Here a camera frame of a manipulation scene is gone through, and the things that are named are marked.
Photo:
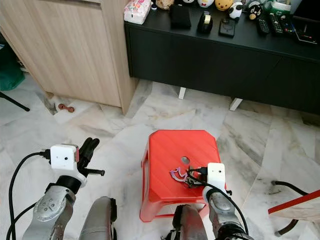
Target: black chair leg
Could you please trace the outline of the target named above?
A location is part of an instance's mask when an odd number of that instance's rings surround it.
[[[286,186],[288,188],[291,188],[293,191],[297,192],[298,194],[301,194],[302,196],[305,196],[305,195],[308,194],[307,192],[302,191],[300,188],[298,188],[295,185],[292,185],[291,183],[286,182],[286,181],[271,181],[271,184],[274,185],[274,186],[275,185]],[[282,228],[279,231],[276,231],[274,234],[277,237],[280,237],[283,234],[286,234],[287,232],[291,231],[297,225],[298,222],[299,222],[299,220],[292,219],[292,221],[286,227]]]
[[[292,229],[297,225],[298,222],[299,222],[299,220],[297,220],[297,219],[292,219],[292,221],[288,224],[288,226],[282,228],[282,229],[279,230],[279,231],[276,231],[274,234],[275,234],[277,237],[280,237],[280,236],[282,236],[283,234],[286,234],[287,232],[289,232],[290,230],[292,230]]]
[[[8,100],[9,102],[13,103],[14,105],[22,108],[23,110],[29,112],[30,111],[30,108],[22,105],[21,103],[17,102],[16,100],[12,99],[11,97],[5,95],[4,93],[0,92],[0,98],[3,98],[3,99],[6,99]]]

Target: green bag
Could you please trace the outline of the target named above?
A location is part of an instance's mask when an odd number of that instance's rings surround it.
[[[24,79],[15,53],[8,44],[0,44],[0,90],[12,90]]]

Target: plush toy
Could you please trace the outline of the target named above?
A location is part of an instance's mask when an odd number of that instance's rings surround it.
[[[163,10],[169,10],[170,6],[174,4],[175,0],[155,0],[155,4],[158,8]]]
[[[174,4],[176,5],[191,5],[195,3],[195,0],[174,0]]]
[[[220,11],[225,11],[234,3],[233,0],[216,0],[215,6]]]
[[[207,8],[214,3],[215,0],[198,0],[200,7]]]
[[[248,5],[249,19],[255,20],[263,13],[263,6],[260,1],[252,1]]]
[[[191,4],[193,3],[195,0],[182,0],[184,3],[186,4]]]
[[[228,10],[229,17],[231,19],[234,19],[236,22],[238,22],[242,13],[242,9],[244,8],[245,4],[246,4],[246,0],[237,1],[234,4],[232,4]]]

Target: tissue box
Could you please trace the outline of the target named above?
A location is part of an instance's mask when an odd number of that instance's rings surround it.
[[[151,8],[151,0],[132,0],[124,8],[124,20],[143,24]]]
[[[280,2],[277,2],[276,0],[274,0],[271,3],[270,13],[278,16],[279,18],[281,18],[282,16],[289,15],[290,11],[291,11],[291,5],[280,3]]]

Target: black cabinet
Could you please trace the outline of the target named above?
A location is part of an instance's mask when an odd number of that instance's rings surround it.
[[[259,36],[243,15],[234,38],[218,35],[224,12],[210,9],[213,29],[197,33],[203,9],[190,7],[191,29],[171,29],[168,12],[143,25],[125,23],[130,75],[189,89],[320,114],[320,47]]]

